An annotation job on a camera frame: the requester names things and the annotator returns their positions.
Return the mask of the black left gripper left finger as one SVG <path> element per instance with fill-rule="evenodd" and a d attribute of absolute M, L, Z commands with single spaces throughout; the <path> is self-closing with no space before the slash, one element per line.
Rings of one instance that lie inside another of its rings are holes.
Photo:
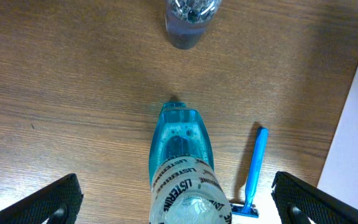
<path fill-rule="evenodd" d="M 74 223 L 84 195 L 68 174 L 0 211 L 0 223 Z"/>

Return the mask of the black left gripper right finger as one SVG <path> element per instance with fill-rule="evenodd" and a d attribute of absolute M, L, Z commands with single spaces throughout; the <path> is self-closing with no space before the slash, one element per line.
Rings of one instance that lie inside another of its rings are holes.
<path fill-rule="evenodd" d="M 272 187 L 282 223 L 358 223 L 358 209 L 287 172 L 278 171 Z"/>

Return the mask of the teal mouthwash bottle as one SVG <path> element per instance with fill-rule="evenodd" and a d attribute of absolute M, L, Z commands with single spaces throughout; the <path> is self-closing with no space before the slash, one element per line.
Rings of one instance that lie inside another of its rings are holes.
<path fill-rule="evenodd" d="M 231 206 L 215 172 L 199 112 L 165 103 L 149 154 L 150 223 L 231 223 Z"/>

